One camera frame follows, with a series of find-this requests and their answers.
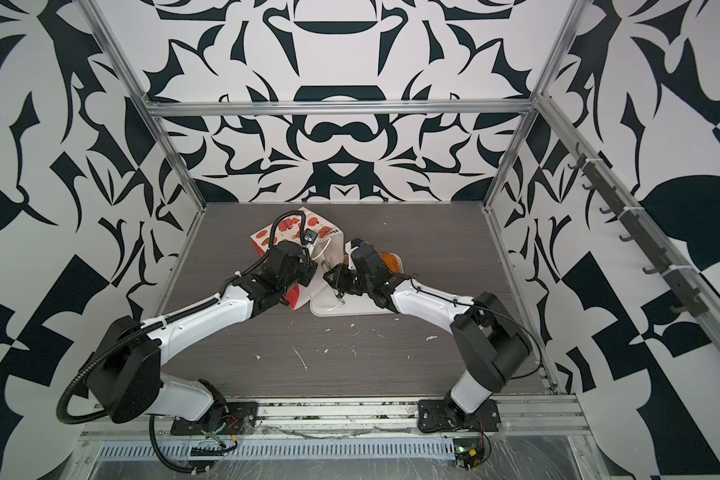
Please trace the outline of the orange fake croissant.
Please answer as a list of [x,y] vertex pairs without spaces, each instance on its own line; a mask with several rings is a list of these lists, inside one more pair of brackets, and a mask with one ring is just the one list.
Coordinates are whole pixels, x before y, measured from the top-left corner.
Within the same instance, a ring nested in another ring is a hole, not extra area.
[[384,264],[392,273],[403,273],[404,267],[401,258],[394,253],[383,253],[380,255]]

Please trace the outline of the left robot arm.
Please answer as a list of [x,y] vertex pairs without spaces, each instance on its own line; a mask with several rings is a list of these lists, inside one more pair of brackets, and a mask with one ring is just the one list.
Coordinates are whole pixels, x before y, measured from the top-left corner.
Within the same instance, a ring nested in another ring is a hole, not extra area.
[[287,294],[307,285],[316,269],[309,246],[279,242],[204,300],[146,320],[114,321],[79,371],[101,407],[93,418],[125,423],[158,415],[217,421],[225,402],[212,383],[177,377],[166,372],[166,365],[214,334],[285,303]]

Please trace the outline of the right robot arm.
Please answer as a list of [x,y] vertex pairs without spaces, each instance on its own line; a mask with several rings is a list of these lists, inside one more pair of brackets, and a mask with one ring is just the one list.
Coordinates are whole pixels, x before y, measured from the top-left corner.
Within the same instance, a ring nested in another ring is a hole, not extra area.
[[375,306],[416,317],[450,333],[465,371],[446,396],[457,412],[475,413],[512,380],[538,349],[533,334],[516,322],[492,293],[459,296],[395,272],[368,243],[352,250],[349,265],[324,275],[340,295],[366,296]]

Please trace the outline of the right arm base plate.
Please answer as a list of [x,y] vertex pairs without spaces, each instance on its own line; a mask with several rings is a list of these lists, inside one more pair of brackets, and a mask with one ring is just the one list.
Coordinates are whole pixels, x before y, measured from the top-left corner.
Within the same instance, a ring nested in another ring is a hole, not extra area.
[[464,413],[452,400],[419,400],[417,428],[422,433],[497,432],[501,417],[497,403],[486,400],[473,413]]

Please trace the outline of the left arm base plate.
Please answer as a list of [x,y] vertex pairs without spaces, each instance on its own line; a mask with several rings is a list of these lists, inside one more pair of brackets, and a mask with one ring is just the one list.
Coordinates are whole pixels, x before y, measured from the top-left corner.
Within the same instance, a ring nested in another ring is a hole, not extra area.
[[224,407],[213,406],[200,420],[189,421],[176,417],[170,429],[173,436],[244,434],[253,429],[258,420],[259,403],[255,401],[227,402]]

